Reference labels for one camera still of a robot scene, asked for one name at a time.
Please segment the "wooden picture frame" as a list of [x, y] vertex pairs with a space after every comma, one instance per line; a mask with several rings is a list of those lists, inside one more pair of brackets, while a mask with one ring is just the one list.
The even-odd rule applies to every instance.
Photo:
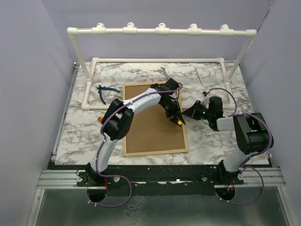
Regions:
[[171, 122], [165, 109], [159, 104], [162, 94], [148, 91], [153, 83], [123, 84], [123, 101], [135, 100], [144, 93], [147, 95], [131, 105], [134, 118], [123, 139], [125, 157], [188, 152], [185, 124]]

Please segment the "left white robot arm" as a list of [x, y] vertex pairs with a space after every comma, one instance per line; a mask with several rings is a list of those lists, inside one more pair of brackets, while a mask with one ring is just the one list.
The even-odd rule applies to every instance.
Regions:
[[113, 100], [101, 121], [101, 144], [96, 151], [94, 159], [90, 161], [91, 170], [87, 176], [88, 181], [98, 186], [103, 182], [102, 173], [108, 167], [108, 161], [117, 142], [124, 138], [130, 130], [133, 118], [147, 108], [160, 105], [166, 112], [166, 117], [177, 126], [185, 121], [182, 116], [180, 104], [173, 94], [182, 89], [182, 84], [170, 78], [164, 84], [152, 84], [143, 93], [127, 100]]

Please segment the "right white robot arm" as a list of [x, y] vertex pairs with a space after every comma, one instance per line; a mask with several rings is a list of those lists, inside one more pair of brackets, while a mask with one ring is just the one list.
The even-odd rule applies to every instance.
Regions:
[[235, 132], [237, 147], [221, 161], [221, 169], [216, 172], [221, 184], [227, 184], [233, 179], [233, 173], [241, 170], [252, 157], [273, 146], [273, 136], [261, 113], [225, 117], [220, 97], [210, 97], [208, 105], [196, 101], [182, 114], [197, 121], [206, 120], [213, 131]]

